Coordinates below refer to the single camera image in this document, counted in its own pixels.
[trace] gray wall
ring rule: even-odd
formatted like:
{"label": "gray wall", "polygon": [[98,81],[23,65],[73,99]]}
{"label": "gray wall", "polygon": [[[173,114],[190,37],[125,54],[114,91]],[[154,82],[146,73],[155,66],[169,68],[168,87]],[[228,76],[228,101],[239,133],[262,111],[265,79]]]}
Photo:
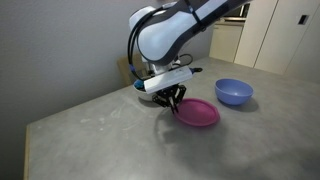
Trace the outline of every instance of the gray wall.
{"label": "gray wall", "polygon": [[[25,126],[122,87],[128,18],[155,0],[2,0],[0,179],[21,179]],[[212,28],[185,49],[208,56]]]}

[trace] table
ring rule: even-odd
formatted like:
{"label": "table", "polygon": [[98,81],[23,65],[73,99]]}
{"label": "table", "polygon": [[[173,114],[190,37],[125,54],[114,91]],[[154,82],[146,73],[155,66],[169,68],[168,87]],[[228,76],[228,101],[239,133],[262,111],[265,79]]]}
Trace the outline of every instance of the table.
{"label": "table", "polygon": [[[29,180],[320,179],[320,85],[211,58],[186,97],[215,105],[215,126],[192,127],[170,109],[139,100],[132,87],[28,125]],[[254,88],[234,107],[214,82],[236,78]]]}

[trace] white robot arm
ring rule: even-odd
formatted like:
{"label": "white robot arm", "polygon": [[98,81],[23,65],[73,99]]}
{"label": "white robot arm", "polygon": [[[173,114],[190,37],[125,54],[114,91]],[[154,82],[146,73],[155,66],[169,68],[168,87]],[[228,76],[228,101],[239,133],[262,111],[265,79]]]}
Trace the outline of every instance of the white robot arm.
{"label": "white robot arm", "polygon": [[[183,45],[224,14],[246,2],[248,0],[180,0],[158,9],[149,6],[136,11],[129,20],[128,59],[131,71],[139,78],[131,61],[136,43],[143,61],[149,63],[155,76],[144,82],[146,92],[157,92],[159,95],[163,90],[170,90],[190,79],[192,73],[188,67],[170,71]],[[174,102],[175,97],[171,98],[174,106],[181,100]]]}

